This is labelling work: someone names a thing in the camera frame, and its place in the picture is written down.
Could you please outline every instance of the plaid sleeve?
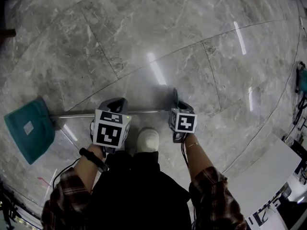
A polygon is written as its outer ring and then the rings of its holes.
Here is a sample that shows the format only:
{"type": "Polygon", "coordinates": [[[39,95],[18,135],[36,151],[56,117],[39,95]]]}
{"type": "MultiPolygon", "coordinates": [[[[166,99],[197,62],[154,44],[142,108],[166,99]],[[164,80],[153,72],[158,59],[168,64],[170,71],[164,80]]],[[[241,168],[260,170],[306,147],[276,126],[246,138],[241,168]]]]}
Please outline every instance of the plaid sleeve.
{"type": "Polygon", "coordinates": [[[245,230],[238,202],[227,189],[227,178],[214,167],[200,172],[189,191],[196,208],[196,229],[245,230]]]}
{"type": "Polygon", "coordinates": [[[75,170],[68,169],[44,205],[41,217],[44,229],[84,229],[84,211],[89,199],[90,194],[75,170]]]}

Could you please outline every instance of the teal object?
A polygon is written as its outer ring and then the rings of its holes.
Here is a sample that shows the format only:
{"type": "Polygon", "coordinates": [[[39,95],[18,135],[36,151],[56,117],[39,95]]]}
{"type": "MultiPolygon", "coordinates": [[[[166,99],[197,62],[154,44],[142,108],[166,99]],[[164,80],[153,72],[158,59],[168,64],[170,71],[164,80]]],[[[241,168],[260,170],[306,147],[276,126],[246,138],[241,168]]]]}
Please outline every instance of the teal object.
{"type": "Polygon", "coordinates": [[[306,68],[301,68],[300,70],[299,89],[307,94],[307,69],[306,68]]]}
{"type": "Polygon", "coordinates": [[[5,115],[4,120],[29,164],[42,156],[54,141],[55,129],[42,97],[5,115]]]}

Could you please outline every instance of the black wristband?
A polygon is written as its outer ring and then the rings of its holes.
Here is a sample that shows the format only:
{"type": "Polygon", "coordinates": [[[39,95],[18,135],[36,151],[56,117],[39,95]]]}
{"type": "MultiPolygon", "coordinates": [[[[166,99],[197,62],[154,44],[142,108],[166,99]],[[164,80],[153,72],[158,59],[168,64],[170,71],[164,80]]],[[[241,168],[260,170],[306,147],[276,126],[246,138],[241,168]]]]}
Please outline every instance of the black wristband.
{"type": "Polygon", "coordinates": [[[99,158],[97,158],[92,151],[88,151],[85,148],[81,148],[80,151],[79,151],[79,154],[81,156],[85,156],[89,161],[92,161],[94,164],[96,164],[103,171],[107,171],[107,167],[106,167],[105,163],[103,163],[99,158]]]}

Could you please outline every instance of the foot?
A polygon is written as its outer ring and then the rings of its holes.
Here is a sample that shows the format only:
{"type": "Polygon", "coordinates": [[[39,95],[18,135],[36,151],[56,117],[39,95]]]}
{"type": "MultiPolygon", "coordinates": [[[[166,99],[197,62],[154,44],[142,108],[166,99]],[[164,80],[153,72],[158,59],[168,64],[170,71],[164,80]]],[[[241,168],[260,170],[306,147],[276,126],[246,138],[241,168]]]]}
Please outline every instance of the foot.
{"type": "Polygon", "coordinates": [[[137,139],[138,152],[154,152],[159,148],[159,134],[154,129],[148,128],[140,132],[137,139]]]}

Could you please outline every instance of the person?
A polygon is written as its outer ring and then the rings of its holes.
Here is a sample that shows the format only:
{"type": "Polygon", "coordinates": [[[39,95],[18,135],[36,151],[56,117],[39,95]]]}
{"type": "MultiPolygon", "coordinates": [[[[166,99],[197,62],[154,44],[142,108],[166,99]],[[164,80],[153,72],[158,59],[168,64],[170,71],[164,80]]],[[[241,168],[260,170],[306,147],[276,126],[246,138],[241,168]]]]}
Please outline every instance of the person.
{"type": "MultiPolygon", "coordinates": [[[[246,229],[227,178],[214,168],[194,134],[184,142],[189,192],[160,171],[155,130],[143,130],[136,143],[133,157],[124,150],[108,154],[109,170],[101,173],[94,188],[98,167],[86,157],[64,172],[45,203],[44,229],[246,229]],[[196,216],[193,224],[190,199],[196,216]]],[[[88,150],[103,159],[99,146],[88,150]]]]}

